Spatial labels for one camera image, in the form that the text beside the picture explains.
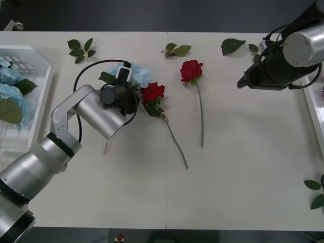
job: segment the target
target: red rose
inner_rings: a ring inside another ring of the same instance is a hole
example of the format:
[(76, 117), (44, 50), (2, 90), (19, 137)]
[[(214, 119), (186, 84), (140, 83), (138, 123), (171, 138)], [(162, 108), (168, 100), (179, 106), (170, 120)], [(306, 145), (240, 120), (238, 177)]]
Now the red rose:
[(201, 69), (202, 63), (198, 63), (197, 60), (191, 60), (184, 62), (181, 68), (182, 82), (189, 82), (196, 77), (202, 75), (203, 71)]
[(141, 93), (143, 94), (143, 101), (144, 101), (142, 102), (142, 104), (145, 105), (147, 103), (150, 103), (156, 100), (159, 96), (163, 98), (164, 89), (165, 87), (163, 85), (157, 86), (157, 82), (149, 84), (148, 87), (145, 89), (141, 89)]

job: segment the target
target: black cable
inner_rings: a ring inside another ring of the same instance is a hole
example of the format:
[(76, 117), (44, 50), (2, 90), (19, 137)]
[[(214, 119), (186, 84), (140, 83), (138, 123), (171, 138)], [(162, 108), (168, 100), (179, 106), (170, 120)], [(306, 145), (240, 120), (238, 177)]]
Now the black cable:
[(303, 21), (298, 21), (298, 22), (292, 22), (292, 23), (290, 23), (290, 24), (285, 24), (285, 25), (280, 26), (280, 27), (278, 27), (277, 29), (273, 30), (272, 32), (270, 32), (270, 34), (268, 34), (268, 35), (267, 35), (266, 37), (264, 37), (263, 39), (264, 39), (265, 41), (270, 40), (271, 36), (272, 36), (276, 31), (278, 31), (278, 30), (280, 30), (280, 29), (282, 29), (282, 28), (289, 27), (289, 26), (292, 26), (292, 25), (295, 25), (295, 24), (307, 23), (307, 22), (311, 22), (311, 21), (314, 21), (314, 20), (324, 20), (324, 18), (313, 18), (313, 19), (308, 19), (308, 20), (303, 20)]
[(318, 77), (320, 76), (320, 73), (322, 72), (322, 63), (319, 63), (318, 64), (318, 71), (317, 71), (317, 74), (316, 76), (313, 78), (313, 80), (311, 82), (309, 82), (308, 84), (306, 85), (293, 85), (293, 84), (289, 84), (288, 85), (288, 89), (290, 90), (299, 90), (299, 89), (304, 89), (304, 88), (307, 88), (309, 86), (311, 86), (313, 83), (315, 83), (315, 81), (318, 79)]
[[(87, 71), (89, 68), (95, 66), (95, 65), (98, 65), (98, 64), (101, 64), (101, 63), (106, 63), (106, 62), (122, 62), (124, 63), (124, 65), (126, 67), (131, 67), (131, 63), (127, 62), (127, 61), (123, 61), (123, 60), (114, 60), (114, 59), (111, 59), (111, 60), (103, 60), (103, 61), (99, 61), (99, 62), (95, 62), (95, 63), (92, 63), (90, 64), (89, 66), (87, 66), (86, 68), (84, 68), (80, 73), (79, 75), (76, 77), (76, 80), (74, 82), (74, 86), (73, 86), (73, 92), (76, 91), (76, 86), (77, 86), (77, 82), (79, 81), (81, 75)], [(80, 116), (78, 114), (76, 114), (76, 118), (77, 118), (77, 122), (79, 124), (79, 143), (81, 143), (81, 140), (82, 140), (82, 124), (81, 124), (81, 119), (80, 119)]]

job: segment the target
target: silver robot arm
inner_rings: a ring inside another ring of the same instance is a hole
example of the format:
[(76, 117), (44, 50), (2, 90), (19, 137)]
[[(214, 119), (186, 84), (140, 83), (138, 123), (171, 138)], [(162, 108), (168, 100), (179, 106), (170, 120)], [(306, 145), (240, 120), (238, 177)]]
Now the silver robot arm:
[[(129, 78), (131, 73), (128, 69), (126, 76)], [(1, 243), (14, 243), (33, 227), (35, 217), (28, 210), (28, 203), (54, 175), (66, 170), (67, 163), (81, 149), (79, 141), (68, 131), (68, 120), (72, 116), (81, 116), (107, 140), (129, 122), (119, 107), (103, 105), (101, 99), (102, 95), (106, 99), (113, 97), (109, 102), (114, 102), (126, 93), (126, 88), (121, 93), (122, 86), (105, 87), (105, 90), (95, 90), (85, 85), (65, 99), (51, 114), (51, 132), (0, 173)]]

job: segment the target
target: flower stem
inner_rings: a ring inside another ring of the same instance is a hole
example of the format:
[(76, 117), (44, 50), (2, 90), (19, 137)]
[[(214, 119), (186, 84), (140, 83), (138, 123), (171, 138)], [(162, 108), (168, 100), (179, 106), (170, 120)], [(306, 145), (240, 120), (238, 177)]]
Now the flower stem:
[(186, 158), (184, 157), (184, 154), (183, 154), (183, 152), (182, 152), (182, 149), (181, 149), (180, 145), (178, 144), (176, 138), (174, 137), (174, 135), (173, 135), (173, 133), (172, 133), (172, 130), (171, 130), (170, 126), (169, 126), (169, 122), (168, 122), (166, 119), (163, 119), (163, 118), (161, 118), (161, 119), (162, 119), (162, 120), (167, 124), (167, 127), (168, 127), (168, 129), (169, 129), (169, 131), (170, 131), (170, 133), (171, 133), (171, 136), (172, 136), (172, 138), (173, 138), (173, 141), (176, 143), (178, 149), (180, 150), (180, 153), (181, 153), (181, 156), (182, 156), (182, 159), (183, 159), (184, 165), (185, 165), (186, 169), (188, 170), (189, 167), (188, 167), (188, 164), (187, 164)]
[(201, 94), (198, 87), (198, 84), (196, 84), (198, 94), (199, 94), (199, 102), (200, 102), (200, 119), (201, 119), (201, 141), (200, 146), (201, 148), (204, 146), (204, 118), (203, 118), (203, 105), (201, 104)]
[(86, 60), (87, 60), (87, 62), (89, 62), (88, 53), (87, 53), (85, 50), (83, 50), (83, 52), (84, 52), (84, 54), (85, 54), (85, 56), (86, 56)]

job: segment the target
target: green leaf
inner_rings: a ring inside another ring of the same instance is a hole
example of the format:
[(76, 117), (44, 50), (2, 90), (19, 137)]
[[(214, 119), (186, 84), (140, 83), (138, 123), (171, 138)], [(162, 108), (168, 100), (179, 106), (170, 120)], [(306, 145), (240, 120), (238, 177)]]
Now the green leaf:
[(75, 63), (80, 63), (84, 59), (84, 56), (77, 57)]
[(259, 63), (259, 61), (260, 61), (260, 55), (259, 54), (256, 54), (255, 56), (254, 56), (254, 58), (253, 58), (253, 63), (254, 64), (258, 64)]
[(165, 57), (174, 57), (174, 56), (176, 56), (176, 53), (174, 53), (174, 52), (166, 52), (165, 53)]
[(249, 44), (249, 49), (252, 52), (258, 52), (259, 51), (259, 48), (256, 45), (254, 45), (254, 44)]
[(167, 51), (167, 52), (171, 52), (171, 51), (173, 51), (173, 49), (174, 49), (176, 46), (177, 46), (177, 45), (174, 44), (174, 43), (169, 43), (169, 44), (167, 44), (167, 46), (166, 46), (166, 51)]
[(102, 72), (99, 80), (102, 80), (106, 82), (107, 84), (115, 83), (117, 81), (116, 77), (114, 75), (111, 75), (110, 73), (107, 72)]
[(74, 57), (80, 57), (83, 56), (85, 53), (81, 49), (76, 49), (72, 50), (69, 54)]
[(28, 79), (23, 79), (22, 81), (16, 83), (14, 86), (20, 90), (23, 96), (29, 94), (37, 87), (36, 84), (34, 84), (32, 81), (29, 81)]
[(162, 112), (164, 112), (163, 109), (156, 107), (156, 104), (154, 102), (145, 104), (144, 108), (147, 113), (153, 117), (161, 117)]
[(173, 50), (176, 53), (177, 57), (184, 57), (191, 49), (191, 46), (184, 45), (179, 46), (177, 49)]
[(224, 40), (222, 43), (223, 56), (235, 52), (245, 42), (246, 42), (246, 40), (238, 40), (238, 39), (232, 39), (232, 38)]
[(80, 42), (78, 40), (76, 40), (76, 39), (69, 40), (67, 42), (67, 44), (69, 45), (70, 49), (73, 49), (73, 50), (81, 48)]
[(91, 38), (90, 40), (88, 40), (85, 44), (85, 51), (87, 52), (92, 44), (93, 38)]
[(88, 51), (88, 57), (92, 57), (95, 54), (96, 54), (96, 51), (94, 51), (94, 50)]
[(0, 120), (18, 124), (22, 120), (21, 107), (11, 98), (0, 100)]
[(313, 181), (313, 180), (306, 180), (306, 181), (304, 181), (304, 183), (309, 189), (312, 189), (312, 190), (320, 190), (320, 188), (321, 188), (321, 185), (318, 182)]
[(320, 194), (314, 199), (312, 205), (310, 206), (310, 209), (311, 210), (318, 209), (323, 206), (324, 206), (324, 195)]

